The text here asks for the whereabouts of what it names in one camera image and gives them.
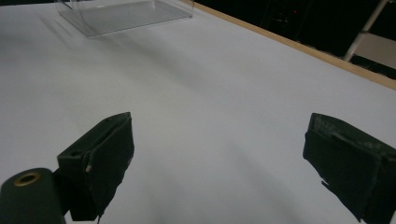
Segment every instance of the white table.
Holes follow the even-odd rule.
[[[102,223],[358,223],[302,157],[310,115],[396,147],[396,91],[200,10],[89,39],[53,4],[0,7],[0,52],[1,183],[131,111]]]

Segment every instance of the clear plastic box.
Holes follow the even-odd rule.
[[[194,0],[55,0],[59,14],[84,35],[101,35],[192,17]]]

